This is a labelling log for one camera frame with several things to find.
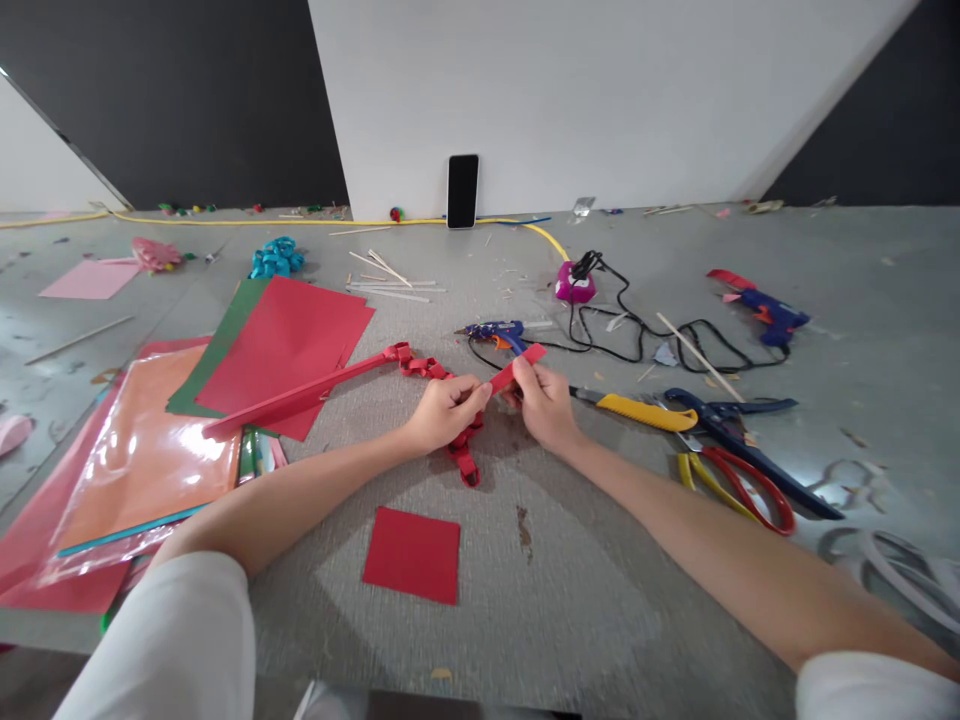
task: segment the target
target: yellow cable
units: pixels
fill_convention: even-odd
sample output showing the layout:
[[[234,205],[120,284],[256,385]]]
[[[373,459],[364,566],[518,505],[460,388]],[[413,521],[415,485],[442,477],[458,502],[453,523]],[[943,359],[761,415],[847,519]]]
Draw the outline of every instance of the yellow cable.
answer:
[[[61,222],[76,222],[80,220],[95,220],[97,218],[113,217],[118,220],[123,220],[125,222],[139,222],[146,223],[148,225],[215,225],[215,226],[239,226],[239,225],[396,225],[394,222],[359,222],[356,220],[152,220],[150,218],[134,218],[127,215],[121,215],[119,213],[97,213],[96,215],[80,215],[77,217],[68,217],[68,218],[57,218],[56,220],[32,220],[28,222],[21,223],[9,223],[7,225],[0,225],[0,230],[6,230],[8,228],[19,228],[19,227],[33,227],[34,225],[51,225],[53,223]],[[498,223],[498,222],[508,222],[515,224],[515,220],[509,220],[506,218],[484,218],[483,220],[478,220],[478,223]],[[431,219],[431,220],[401,220],[401,225],[446,225],[447,221],[442,219]],[[567,255],[567,251],[563,249],[563,246],[557,242],[556,238],[553,237],[550,233],[544,230],[539,225],[522,225],[521,227],[529,228],[534,230],[556,248],[557,252],[560,253],[560,257],[564,259],[565,262],[570,260],[570,256]]]
[[[6,225],[0,225],[0,230],[6,230],[8,228],[17,228],[17,227],[33,227],[34,225],[53,225],[54,223],[59,222],[79,222],[81,220],[96,220],[97,218],[109,217],[113,213],[103,212],[96,213],[94,215],[77,215],[76,217],[68,218],[51,218],[49,220],[27,220],[22,223],[7,223]]]

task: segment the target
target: yellow utility knife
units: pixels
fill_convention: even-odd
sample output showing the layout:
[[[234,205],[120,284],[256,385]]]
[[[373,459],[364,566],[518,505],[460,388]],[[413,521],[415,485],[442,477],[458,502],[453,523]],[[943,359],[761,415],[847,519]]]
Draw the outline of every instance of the yellow utility knife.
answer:
[[[686,432],[696,425],[698,420],[695,410],[674,412],[656,405],[647,405],[639,400],[631,400],[620,395],[604,394],[596,390],[585,390],[572,385],[570,386],[570,394],[575,398],[592,402],[598,408],[615,412],[617,415],[623,415],[631,420],[667,432]]]

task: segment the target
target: white stick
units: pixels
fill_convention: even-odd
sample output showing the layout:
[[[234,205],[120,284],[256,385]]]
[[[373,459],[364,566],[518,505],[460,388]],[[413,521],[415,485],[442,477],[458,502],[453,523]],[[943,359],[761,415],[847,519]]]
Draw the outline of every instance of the white stick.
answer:
[[[386,225],[379,228],[363,228],[362,230],[344,230],[339,233],[330,233],[327,237],[333,237],[334,235],[356,235],[358,232],[379,232],[380,230],[389,230],[393,225]]]
[[[379,288],[379,287],[383,287],[383,283],[353,283],[347,288],[347,290],[352,290],[353,288],[357,288],[358,290],[363,291],[363,290],[366,290],[367,288],[370,288],[372,290],[374,288]],[[405,293],[407,292],[446,292],[447,291],[446,288],[408,288],[403,285],[400,285],[399,287],[391,286],[390,290],[400,291]]]
[[[723,375],[717,372],[717,369],[713,365],[711,365],[703,355],[700,354],[700,351],[697,350],[694,344],[689,340],[687,340],[687,338],[685,338],[683,335],[681,335],[680,331],[678,331],[670,323],[670,321],[663,316],[662,313],[657,313],[657,317],[660,318],[660,322],[662,322],[664,325],[670,328],[670,332],[676,335],[677,339],[680,342],[682,342],[684,345],[687,346],[687,349],[690,350],[690,352],[692,352],[696,356],[697,360],[703,363],[703,366],[711,372],[711,374],[717,379],[717,382],[720,383],[721,387],[723,387],[724,390],[726,390],[728,393],[730,393],[733,396],[734,400],[736,400],[737,402],[746,402],[746,400],[743,399],[743,396],[733,389],[733,385],[728,383],[727,379]]]
[[[382,257],[380,257],[379,255],[377,255],[373,250],[367,250],[367,255],[369,255],[369,256],[372,257],[374,260],[376,260],[378,263],[380,263],[381,265],[383,265],[383,269],[384,269],[384,270],[386,270],[388,273],[390,273],[391,275],[393,275],[397,280],[399,280],[400,282],[402,282],[404,285],[406,285],[407,287],[412,287],[412,285],[410,285],[410,281],[409,281],[409,280],[407,280],[403,275],[401,275],[400,273],[398,273],[398,272],[397,272],[396,270],[394,270],[392,267],[390,267],[389,265],[387,265],[387,261],[384,260],[384,259],[383,259]]]
[[[354,290],[354,291],[356,291],[356,292],[365,292],[365,293],[367,293],[368,295],[386,295],[387,297],[399,297],[399,298],[403,298],[404,300],[416,300],[417,302],[430,302],[430,299],[429,299],[429,298],[422,298],[422,297],[418,297],[418,296],[416,296],[416,295],[406,295],[406,294],[404,294],[404,293],[392,293],[392,292],[389,292],[388,290],[374,290],[374,289],[372,289],[372,288],[358,288],[356,285],[351,285],[351,286],[350,286],[350,289],[351,289],[351,290]]]
[[[671,213],[683,212],[684,210],[689,210],[692,207],[693,205],[681,205],[675,208],[667,208],[666,210],[659,210],[655,212],[654,215],[670,215]]]
[[[382,283],[360,283],[360,282],[357,282],[357,283],[353,283],[351,287],[390,287],[390,288],[393,288],[393,287],[402,287],[402,288],[408,288],[408,287],[411,287],[411,286],[412,286],[412,287],[423,287],[423,286],[431,286],[431,285],[436,285],[436,284],[437,284],[437,281],[436,281],[436,280],[411,280],[411,281],[410,281],[410,285],[404,285],[404,284],[401,283],[401,282],[393,282],[393,280],[391,280],[391,281],[389,281],[389,282],[382,282]]]
[[[59,347],[55,347],[53,350],[48,350],[47,352],[43,353],[43,355],[37,355],[35,358],[30,358],[24,363],[24,365],[33,365],[33,363],[37,362],[38,360],[43,360],[45,357],[50,357],[54,353],[58,353],[61,350],[66,350],[71,345],[76,345],[81,340],[86,340],[88,337],[93,337],[94,335],[98,335],[99,333],[102,333],[104,330],[109,330],[115,325],[119,325],[122,322],[126,322],[127,320],[132,320],[132,319],[133,319],[133,315],[127,315],[125,318],[114,320],[112,323],[108,323],[103,327],[99,327],[96,330],[91,330],[88,333],[84,333],[80,337],[74,338],[70,342],[65,342],[63,345],[60,345]]]

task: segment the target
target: black phone screen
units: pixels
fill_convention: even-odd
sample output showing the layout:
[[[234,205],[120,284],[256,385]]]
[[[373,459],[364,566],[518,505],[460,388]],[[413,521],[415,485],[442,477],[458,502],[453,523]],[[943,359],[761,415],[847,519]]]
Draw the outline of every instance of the black phone screen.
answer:
[[[447,169],[447,227],[471,228],[477,221],[477,178],[480,158],[453,155]]]

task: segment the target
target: hand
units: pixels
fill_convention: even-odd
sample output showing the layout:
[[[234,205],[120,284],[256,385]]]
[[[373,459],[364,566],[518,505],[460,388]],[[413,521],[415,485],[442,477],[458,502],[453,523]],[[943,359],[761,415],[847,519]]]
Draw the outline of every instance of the hand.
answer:
[[[523,412],[527,430],[555,455],[584,439],[573,419],[570,383],[563,375],[542,365],[530,365],[526,358],[513,360],[514,382],[503,391],[507,404]],[[523,398],[517,388],[523,391]]]
[[[493,386],[476,375],[431,380],[403,426],[408,442],[426,455],[449,445],[486,406]]]

